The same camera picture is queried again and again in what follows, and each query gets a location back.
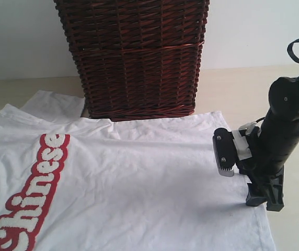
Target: white t-shirt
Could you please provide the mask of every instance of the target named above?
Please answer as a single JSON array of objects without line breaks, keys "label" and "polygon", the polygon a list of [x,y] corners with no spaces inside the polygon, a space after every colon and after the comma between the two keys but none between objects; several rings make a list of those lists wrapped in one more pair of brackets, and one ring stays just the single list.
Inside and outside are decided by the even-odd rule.
[{"label": "white t-shirt", "polygon": [[64,121],[0,111],[0,249],[275,250],[245,177],[218,174],[220,112]]}]

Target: white wall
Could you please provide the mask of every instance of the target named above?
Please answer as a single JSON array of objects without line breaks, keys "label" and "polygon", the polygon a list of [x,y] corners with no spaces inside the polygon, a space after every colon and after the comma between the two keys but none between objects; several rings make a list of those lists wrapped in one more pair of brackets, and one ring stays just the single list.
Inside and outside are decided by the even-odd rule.
[{"label": "white wall", "polygon": [[[212,0],[202,68],[291,64],[296,38],[299,1]],[[53,0],[0,0],[0,79],[74,75]]]}]

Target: black cable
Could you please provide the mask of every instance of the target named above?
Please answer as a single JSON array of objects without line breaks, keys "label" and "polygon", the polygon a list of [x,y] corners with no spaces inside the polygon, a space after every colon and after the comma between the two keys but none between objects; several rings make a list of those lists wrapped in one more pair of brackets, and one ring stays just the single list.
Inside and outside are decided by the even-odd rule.
[{"label": "black cable", "polygon": [[256,122],[259,123],[259,122],[261,122],[261,121],[264,120],[264,119],[265,119],[265,117],[263,117],[263,118],[261,118],[261,119],[258,119]]}]

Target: brown wicker basket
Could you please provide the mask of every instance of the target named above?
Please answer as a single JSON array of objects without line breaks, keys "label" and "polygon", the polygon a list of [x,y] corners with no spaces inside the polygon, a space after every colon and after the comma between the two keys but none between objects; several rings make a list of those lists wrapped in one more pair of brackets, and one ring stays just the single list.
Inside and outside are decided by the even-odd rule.
[{"label": "brown wicker basket", "polygon": [[209,0],[54,0],[91,118],[194,112]]}]

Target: black robotic arm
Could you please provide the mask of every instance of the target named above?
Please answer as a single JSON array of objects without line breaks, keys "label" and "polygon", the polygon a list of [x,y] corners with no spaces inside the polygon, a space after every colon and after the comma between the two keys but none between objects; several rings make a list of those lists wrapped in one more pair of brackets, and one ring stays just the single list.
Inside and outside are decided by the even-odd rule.
[{"label": "black robotic arm", "polygon": [[[289,56],[297,63],[289,44]],[[213,145],[219,173],[232,177],[233,166],[247,175],[246,205],[259,206],[267,202],[267,210],[283,207],[284,163],[299,142],[299,77],[280,77],[270,87],[270,109],[266,117],[228,132],[219,128],[214,132]],[[257,122],[263,120],[261,127]]]}]

